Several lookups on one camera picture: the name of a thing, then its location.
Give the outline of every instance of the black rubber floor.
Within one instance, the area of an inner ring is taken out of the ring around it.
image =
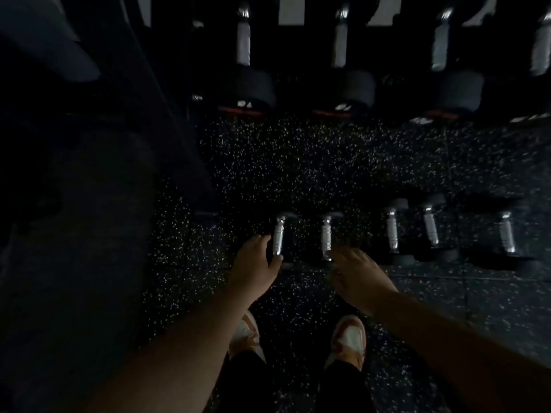
[[[514,350],[551,365],[551,141],[548,129],[472,125],[431,128],[348,124],[294,116],[264,121],[217,118],[199,125],[203,158],[223,211],[196,217],[170,180],[159,186],[143,296],[140,344],[208,298],[222,284],[239,245],[270,233],[278,210],[301,218],[286,230],[283,254],[295,262],[251,308],[273,369],[280,411],[310,411],[334,324],[355,310],[327,286],[319,256],[319,212],[340,210],[335,240],[367,251],[385,242],[381,192],[444,192],[436,212],[441,242],[466,248],[499,243],[495,219],[462,213],[466,194],[523,195],[531,210],[516,217],[522,255],[540,272],[478,269],[456,263],[388,268],[396,286],[447,317],[468,323]],[[402,249],[424,239],[419,209],[399,214]],[[438,411],[443,400],[423,362],[380,325],[368,327],[366,382],[379,411]],[[216,392],[209,408],[217,404]]]

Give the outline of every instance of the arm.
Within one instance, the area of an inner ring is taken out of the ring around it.
[[[329,276],[336,291],[413,347],[471,411],[548,409],[551,369],[398,293],[361,250],[336,248],[331,256],[340,272]]]
[[[279,272],[283,258],[274,258],[271,265],[266,261],[269,240],[269,235],[257,235],[247,241],[224,290],[137,352],[85,411],[201,413],[239,320]]]

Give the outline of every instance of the person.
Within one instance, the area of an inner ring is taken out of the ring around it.
[[[229,353],[222,383],[222,411],[270,411],[271,390],[259,339],[248,311],[276,279],[282,260],[269,264],[269,235],[256,235],[239,250],[224,289],[209,304],[175,322],[90,399],[86,412],[200,413]],[[335,291],[381,322],[417,351],[449,389],[452,411],[549,411],[551,369],[497,345],[398,292],[364,252],[331,250]],[[317,411],[375,411],[362,380],[366,337],[362,321],[347,316],[331,339],[321,376]]]

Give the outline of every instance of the person's left arm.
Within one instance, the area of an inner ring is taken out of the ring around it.
[[[248,240],[235,258],[224,290],[138,351],[84,411],[201,413],[239,320],[279,272],[281,256],[271,264],[266,261],[269,240],[270,235]]]

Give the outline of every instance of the hand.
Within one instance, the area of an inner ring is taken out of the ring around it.
[[[381,291],[398,292],[386,273],[361,250],[334,247],[329,255],[337,266],[329,274],[329,282],[348,304],[364,314],[373,315]]]
[[[270,288],[283,262],[283,256],[279,255],[268,265],[266,246],[271,238],[271,235],[256,235],[245,242],[228,278],[228,287],[248,299],[249,305]]]

